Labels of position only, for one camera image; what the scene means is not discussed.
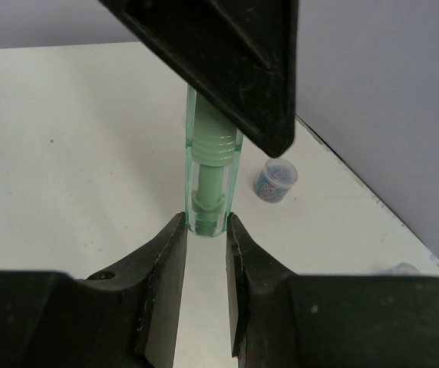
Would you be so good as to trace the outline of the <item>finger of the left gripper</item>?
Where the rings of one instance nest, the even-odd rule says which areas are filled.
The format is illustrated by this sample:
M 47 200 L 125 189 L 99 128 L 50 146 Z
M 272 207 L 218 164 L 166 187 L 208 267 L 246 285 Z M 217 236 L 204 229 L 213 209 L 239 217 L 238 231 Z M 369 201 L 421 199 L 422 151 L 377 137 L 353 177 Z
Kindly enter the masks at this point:
M 293 144 L 297 1 L 101 4 L 268 156 Z

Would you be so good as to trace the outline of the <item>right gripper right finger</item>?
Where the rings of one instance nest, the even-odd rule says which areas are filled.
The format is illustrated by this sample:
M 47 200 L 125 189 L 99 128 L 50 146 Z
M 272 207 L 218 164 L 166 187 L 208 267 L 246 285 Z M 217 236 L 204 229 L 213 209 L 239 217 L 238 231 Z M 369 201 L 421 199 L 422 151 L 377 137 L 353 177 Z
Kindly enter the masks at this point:
M 226 221 L 241 367 L 439 367 L 439 277 L 296 274 Z

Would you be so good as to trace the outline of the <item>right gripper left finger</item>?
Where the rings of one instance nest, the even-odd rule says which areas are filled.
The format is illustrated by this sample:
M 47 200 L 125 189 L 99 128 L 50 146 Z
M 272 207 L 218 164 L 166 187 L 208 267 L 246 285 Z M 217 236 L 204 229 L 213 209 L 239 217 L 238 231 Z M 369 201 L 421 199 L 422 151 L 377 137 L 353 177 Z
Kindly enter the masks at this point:
M 171 367 L 186 216 L 85 279 L 0 271 L 0 367 Z

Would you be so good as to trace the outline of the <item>green highlighter pen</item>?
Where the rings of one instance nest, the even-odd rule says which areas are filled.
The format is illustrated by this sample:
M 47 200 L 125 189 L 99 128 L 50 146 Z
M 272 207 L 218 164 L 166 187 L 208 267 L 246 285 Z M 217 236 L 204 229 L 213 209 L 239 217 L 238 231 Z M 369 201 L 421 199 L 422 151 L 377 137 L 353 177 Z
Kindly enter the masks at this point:
M 191 86 L 186 98 L 186 220 L 195 235 L 226 230 L 243 134 Z

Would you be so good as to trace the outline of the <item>clear clip jar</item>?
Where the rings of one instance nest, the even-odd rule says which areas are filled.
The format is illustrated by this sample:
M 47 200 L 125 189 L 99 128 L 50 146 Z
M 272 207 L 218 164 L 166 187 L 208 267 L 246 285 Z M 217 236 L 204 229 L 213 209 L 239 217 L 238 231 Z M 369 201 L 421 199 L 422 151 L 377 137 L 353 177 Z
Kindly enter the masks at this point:
M 279 203 L 298 178 L 297 169 L 287 159 L 268 159 L 253 185 L 254 193 L 264 202 Z

